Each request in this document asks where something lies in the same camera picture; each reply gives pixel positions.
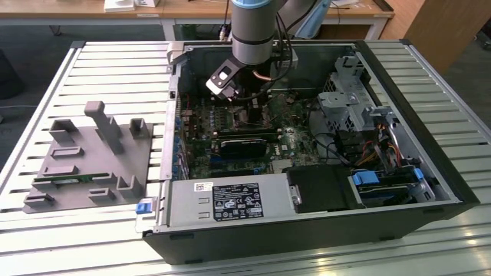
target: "slotted aluminum table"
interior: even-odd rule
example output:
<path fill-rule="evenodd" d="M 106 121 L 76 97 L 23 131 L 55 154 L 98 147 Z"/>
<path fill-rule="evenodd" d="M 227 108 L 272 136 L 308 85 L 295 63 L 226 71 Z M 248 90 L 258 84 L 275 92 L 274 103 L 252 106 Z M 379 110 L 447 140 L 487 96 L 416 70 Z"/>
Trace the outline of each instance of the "slotted aluminum table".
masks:
<path fill-rule="evenodd" d="M 0 275 L 485 274 L 491 269 L 489 129 L 412 46 L 398 41 L 368 45 L 482 205 L 400 240 L 190 266 L 167 265 L 140 240 L 134 205 L 24 214 L 23 200 L 52 140 L 47 129 L 55 118 L 91 125 L 83 108 L 92 100 L 106 102 L 118 122 L 143 117 L 156 124 L 147 195 L 158 195 L 170 96 L 167 42 L 87 43 L 68 52 L 0 174 Z"/>

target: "power supply label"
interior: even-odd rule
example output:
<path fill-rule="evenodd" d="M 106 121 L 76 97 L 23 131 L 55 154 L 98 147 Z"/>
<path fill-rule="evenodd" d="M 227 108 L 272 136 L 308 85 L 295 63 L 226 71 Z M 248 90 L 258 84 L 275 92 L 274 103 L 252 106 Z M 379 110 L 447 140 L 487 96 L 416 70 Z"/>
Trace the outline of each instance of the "power supply label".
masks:
<path fill-rule="evenodd" d="M 259 184 L 238 184 L 214 187 L 214 219 L 243 220 L 264 217 Z"/>

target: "green circuit board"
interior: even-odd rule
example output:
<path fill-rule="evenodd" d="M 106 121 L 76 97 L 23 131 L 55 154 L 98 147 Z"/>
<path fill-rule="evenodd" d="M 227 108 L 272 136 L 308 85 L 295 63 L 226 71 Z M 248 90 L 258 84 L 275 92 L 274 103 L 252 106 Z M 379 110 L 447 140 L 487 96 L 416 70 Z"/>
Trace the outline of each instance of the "green circuit board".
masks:
<path fill-rule="evenodd" d="M 263 109 L 264 123 L 258 126 L 234 122 L 234 113 L 240 112 L 240 108 L 199 106 L 195 111 L 198 120 L 195 124 L 199 126 L 191 126 L 194 131 L 188 133 L 187 139 L 191 153 L 190 177 L 192 179 L 222 177 L 231 172 L 252 175 L 271 174 L 275 170 L 272 166 L 275 160 L 288 160 L 292 166 L 322 163 L 323 160 L 304 124 L 310 102 L 311 99 L 295 100 L 291 93 L 274 93 Z M 219 128 L 231 133 L 242 128 L 271 129 L 275 130 L 278 142 L 267 144 L 266 155 L 260 158 L 222 160 L 218 153 L 222 141 L 212 138 L 214 131 Z"/>

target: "wooden desk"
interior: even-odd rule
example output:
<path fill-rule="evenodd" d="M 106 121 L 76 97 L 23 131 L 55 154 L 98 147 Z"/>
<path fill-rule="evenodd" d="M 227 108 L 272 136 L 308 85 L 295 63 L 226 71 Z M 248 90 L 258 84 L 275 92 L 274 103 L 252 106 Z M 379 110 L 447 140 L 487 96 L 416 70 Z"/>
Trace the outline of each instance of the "wooden desk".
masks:
<path fill-rule="evenodd" d="M 224 7 L 219 0 L 160 0 L 158 7 L 104 13 L 104 0 L 0 0 L 0 25 L 151 24 L 163 26 L 166 40 L 175 40 L 175 25 L 222 24 Z M 378 39 L 394 12 L 382 11 L 372 0 L 344 7 L 350 9 L 330 9 L 323 25 L 364 25 L 366 38 Z"/>
<path fill-rule="evenodd" d="M 222 24 L 226 9 L 226 0 L 166 0 L 163 7 L 163 29 L 168 40 L 174 34 L 175 25 L 180 24 Z M 387 19 L 394 12 L 383 11 L 372 0 L 362 0 L 360 5 L 343 6 L 350 9 L 330 9 L 323 25 L 368 25 L 366 39 L 378 39 L 384 29 Z M 228 8 L 228 19 L 232 8 Z"/>
<path fill-rule="evenodd" d="M 163 4 L 104 13 L 104 0 L 0 0 L 0 25 L 162 25 Z"/>

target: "robotic arm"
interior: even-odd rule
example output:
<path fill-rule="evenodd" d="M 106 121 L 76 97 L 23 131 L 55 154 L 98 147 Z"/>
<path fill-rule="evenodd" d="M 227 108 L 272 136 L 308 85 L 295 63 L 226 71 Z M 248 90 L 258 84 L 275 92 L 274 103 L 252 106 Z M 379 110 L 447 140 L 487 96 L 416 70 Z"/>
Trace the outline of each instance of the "robotic arm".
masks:
<path fill-rule="evenodd" d="M 272 58 L 278 18 L 286 26 L 286 33 L 311 39 L 323 23 L 331 0 L 232 0 L 232 3 L 234 56 L 226 60 L 207 82 L 212 93 L 228 100 L 242 94 L 234 77 Z"/>

